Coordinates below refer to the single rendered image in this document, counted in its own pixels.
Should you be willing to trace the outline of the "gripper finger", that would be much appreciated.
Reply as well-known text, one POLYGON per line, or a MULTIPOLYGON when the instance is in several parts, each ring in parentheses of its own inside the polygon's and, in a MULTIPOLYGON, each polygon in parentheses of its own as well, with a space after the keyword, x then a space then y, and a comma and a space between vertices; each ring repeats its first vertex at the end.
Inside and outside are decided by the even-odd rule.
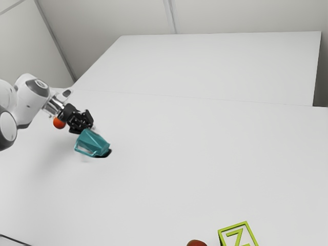
POLYGON ((83 118, 72 116, 68 120, 69 132, 73 134, 80 134, 85 128, 86 124, 83 118))
POLYGON ((81 117, 82 117, 81 125, 84 128, 90 129, 93 127, 94 119, 91 113, 89 112, 89 110, 84 110, 83 113, 81 114, 81 117))

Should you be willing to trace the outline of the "teal faceted mug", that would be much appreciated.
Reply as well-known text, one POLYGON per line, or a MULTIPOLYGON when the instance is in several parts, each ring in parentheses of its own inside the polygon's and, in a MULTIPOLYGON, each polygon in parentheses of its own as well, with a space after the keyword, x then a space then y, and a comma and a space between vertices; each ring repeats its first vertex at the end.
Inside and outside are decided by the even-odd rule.
POLYGON ((106 158, 112 152, 110 144, 90 129, 84 129, 80 133, 74 150, 91 158, 106 158))

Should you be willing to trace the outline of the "green letter block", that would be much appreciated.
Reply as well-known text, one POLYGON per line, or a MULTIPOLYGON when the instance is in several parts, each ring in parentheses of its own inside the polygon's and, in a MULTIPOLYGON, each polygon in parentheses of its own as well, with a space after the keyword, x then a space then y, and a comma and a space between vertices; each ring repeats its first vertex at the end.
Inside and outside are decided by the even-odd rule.
POLYGON ((218 237, 220 246, 259 246, 247 221, 219 229, 218 237))

